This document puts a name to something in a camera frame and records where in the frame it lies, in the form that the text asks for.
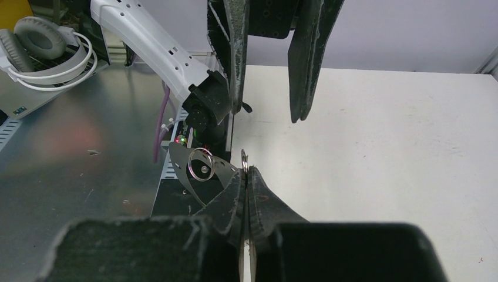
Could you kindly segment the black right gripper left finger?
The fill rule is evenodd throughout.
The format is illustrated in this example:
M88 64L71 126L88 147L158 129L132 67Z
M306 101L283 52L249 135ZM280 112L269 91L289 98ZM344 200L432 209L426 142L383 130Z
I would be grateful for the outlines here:
M38 281L241 281L245 175L191 216L82 219L56 236Z

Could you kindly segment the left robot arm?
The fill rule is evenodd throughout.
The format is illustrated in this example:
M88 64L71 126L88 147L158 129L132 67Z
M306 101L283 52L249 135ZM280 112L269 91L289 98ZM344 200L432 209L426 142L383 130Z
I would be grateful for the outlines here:
M342 1L208 1L207 37L220 70L193 59L140 1L90 1L88 11L177 95L188 113L187 123L218 141L222 134L215 129L243 106L249 36L292 38L287 53L291 121L308 117L342 5Z

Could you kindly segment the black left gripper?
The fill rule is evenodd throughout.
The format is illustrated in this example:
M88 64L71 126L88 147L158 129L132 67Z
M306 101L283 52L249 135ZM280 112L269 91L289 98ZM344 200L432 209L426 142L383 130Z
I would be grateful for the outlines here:
M248 35L285 39L292 123L305 120L313 104L327 42L343 0L208 0L207 37L227 78L230 111L243 104Z

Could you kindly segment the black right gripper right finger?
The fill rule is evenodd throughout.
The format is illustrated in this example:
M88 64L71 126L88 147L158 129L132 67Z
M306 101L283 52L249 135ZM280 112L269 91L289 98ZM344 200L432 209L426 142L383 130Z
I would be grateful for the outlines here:
M310 222L252 166L247 174L252 281L446 281L416 225Z

